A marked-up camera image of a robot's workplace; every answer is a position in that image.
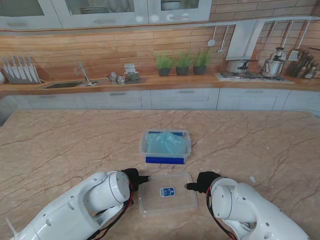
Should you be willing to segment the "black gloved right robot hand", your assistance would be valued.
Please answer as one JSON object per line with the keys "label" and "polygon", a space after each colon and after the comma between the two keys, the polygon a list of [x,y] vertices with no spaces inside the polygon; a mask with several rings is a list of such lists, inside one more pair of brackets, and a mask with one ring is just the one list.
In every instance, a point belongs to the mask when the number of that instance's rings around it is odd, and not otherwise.
{"label": "black gloved right robot hand", "polygon": [[206,193],[212,182],[222,177],[220,174],[213,171],[204,171],[198,174],[196,182],[186,183],[184,187],[187,190],[195,191],[199,193]]}

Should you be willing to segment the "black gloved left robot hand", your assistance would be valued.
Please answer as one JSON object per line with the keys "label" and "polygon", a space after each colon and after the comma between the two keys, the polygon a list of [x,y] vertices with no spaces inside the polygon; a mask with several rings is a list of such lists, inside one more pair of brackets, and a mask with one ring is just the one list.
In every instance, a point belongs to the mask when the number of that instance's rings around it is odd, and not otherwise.
{"label": "black gloved left robot hand", "polygon": [[134,192],[138,191],[140,185],[151,180],[150,176],[140,175],[136,168],[127,168],[121,171],[127,175],[130,183],[132,184],[132,189]]}

